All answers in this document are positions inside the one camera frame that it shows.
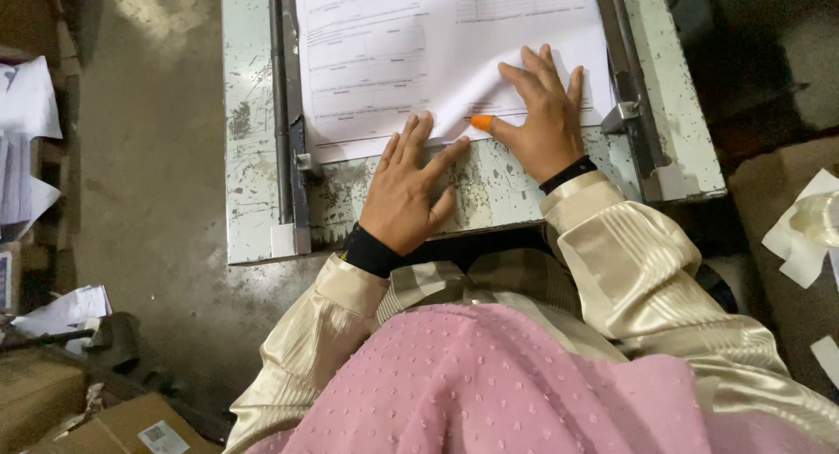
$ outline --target pink dotted fabric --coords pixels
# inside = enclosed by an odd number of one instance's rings
[[[388,320],[295,430],[248,453],[830,452],[742,415],[707,423],[682,359],[585,360],[503,305],[430,305]]]

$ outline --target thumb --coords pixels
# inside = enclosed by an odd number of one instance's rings
[[[509,142],[515,140],[519,128],[508,122],[491,115],[475,115],[471,120],[472,126],[481,131],[488,132],[493,138],[498,139],[502,144],[509,146]]]
[[[449,185],[428,213],[428,227],[430,234],[436,232],[441,226],[443,226],[443,223],[445,223],[446,220],[454,214],[455,205],[457,205],[455,186]]]

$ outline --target cream jacket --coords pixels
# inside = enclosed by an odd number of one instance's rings
[[[587,357],[683,357],[703,408],[769,412],[839,447],[839,407],[790,379],[765,327],[727,314],[698,286],[701,256],[676,223],[626,201],[599,171],[562,184],[540,208],[576,288],[561,263],[535,251],[482,257],[467,275],[429,263],[389,280],[331,256],[260,348],[263,369],[231,407],[238,421],[225,452],[297,426],[383,320],[443,302],[506,304]]]

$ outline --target concrete floor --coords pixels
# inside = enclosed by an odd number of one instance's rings
[[[225,264],[221,0],[80,0],[80,51],[76,284],[104,284],[193,405],[223,409],[325,258]]]

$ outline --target hand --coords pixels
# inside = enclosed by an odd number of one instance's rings
[[[449,186],[431,206],[429,193],[444,172],[469,148],[463,137],[420,167],[434,120],[423,111],[411,115],[402,134],[393,133],[372,176],[358,223],[396,254],[405,256],[431,237],[455,211],[455,188]]]
[[[527,70],[501,62],[498,72],[524,99],[527,119],[523,126],[514,127],[493,117],[488,131],[542,184],[585,154],[580,130],[582,66],[572,72],[566,94],[551,46],[543,45],[539,55],[523,47],[522,61]]]

